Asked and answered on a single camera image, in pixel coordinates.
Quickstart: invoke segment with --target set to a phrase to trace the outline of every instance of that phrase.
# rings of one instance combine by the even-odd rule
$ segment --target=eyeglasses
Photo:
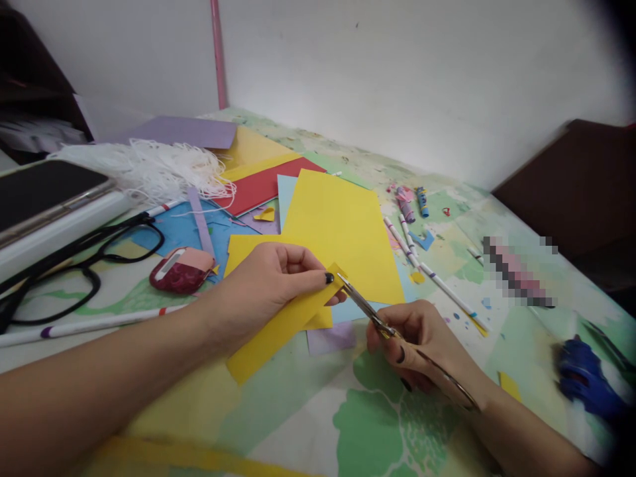
[[[119,224],[101,227],[100,229],[80,237],[69,245],[43,258],[36,264],[33,264],[20,274],[17,274],[0,284],[0,294],[2,294],[24,280],[18,290],[0,299],[0,334],[4,333],[10,324],[22,326],[45,325],[73,313],[75,310],[85,305],[97,294],[101,287],[101,280],[99,279],[99,276],[91,269],[93,265],[102,260],[105,262],[121,264],[140,262],[153,255],[164,244],[164,235],[153,225],[153,222],[154,218],[148,215],[148,213],[142,212],[141,214],[135,215],[134,217],[131,217]],[[156,235],[157,243],[152,250],[149,250],[147,253],[140,256],[122,256],[120,254],[109,252],[109,249],[118,245],[121,239],[123,239],[126,235],[139,229],[151,229],[155,232],[154,234]],[[97,249],[97,252],[88,258],[84,258],[78,263],[63,266],[55,270],[53,273],[47,274],[47,272],[51,269],[59,267],[60,264],[75,255],[104,242],[104,240],[106,240],[106,242]],[[49,282],[50,280],[54,280],[72,272],[81,272],[82,276],[89,284],[90,290],[84,296],[79,297],[77,301],[73,302],[70,306],[65,308],[65,310],[49,315],[45,318],[29,320],[14,318],[18,307],[30,290],[42,285],[44,282]]]

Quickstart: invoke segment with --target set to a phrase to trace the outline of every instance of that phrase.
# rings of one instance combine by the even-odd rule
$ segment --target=white yarn
[[[234,201],[237,189],[231,182],[221,181],[225,164],[216,155],[188,144],[169,146],[131,139],[130,146],[65,146],[48,158],[67,160],[106,174],[132,199],[149,205],[185,197],[188,187],[196,187],[204,199],[231,197]]]

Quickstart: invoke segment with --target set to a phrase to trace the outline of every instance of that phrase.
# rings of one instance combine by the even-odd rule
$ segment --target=red paper
[[[298,177],[301,169],[326,172],[326,169],[322,169],[306,158],[294,159],[280,166],[257,172],[234,183],[237,187],[237,194],[234,197],[234,203],[226,210],[235,217],[239,217],[272,200],[278,196],[278,176]],[[232,199],[214,200],[219,207],[226,207],[231,201]]]

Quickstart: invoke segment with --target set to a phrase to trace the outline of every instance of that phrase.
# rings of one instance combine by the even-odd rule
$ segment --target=hand
[[[333,281],[306,248],[275,242],[257,245],[223,281],[188,308],[209,322],[216,353],[247,343],[287,302]],[[327,305],[346,299],[339,291]]]
[[[430,359],[455,378],[480,409],[485,407],[492,381],[472,360],[432,303],[418,300],[394,305],[379,310],[378,316],[397,329],[407,343],[397,338],[386,340],[369,322],[366,329],[369,353],[381,347],[386,360],[407,383],[407,389],[419,388],[428,393],[436,386],[457,404],[470,407],[470,402]]]

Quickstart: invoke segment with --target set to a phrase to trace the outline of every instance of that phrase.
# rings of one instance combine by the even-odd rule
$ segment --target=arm
[[[382,347],[387,361],[408,387],[428,392],[436,386],[454,402],[470,406],[422,354],[457,379],[481,411],[463,411],[468,422],[508,474],[528,477],[595,474],[598,468],[578,449],[487,377],[428,301],[395,305],[380,310],[378,315],[397,328],[408,343],[397,339],[385,341],[370,324],[369,351]]]
[[[0,375],[0,475],[63,471],[198,366],[240,348],[289,300],[326,283],[308,250],[262,244],[192,305]]]

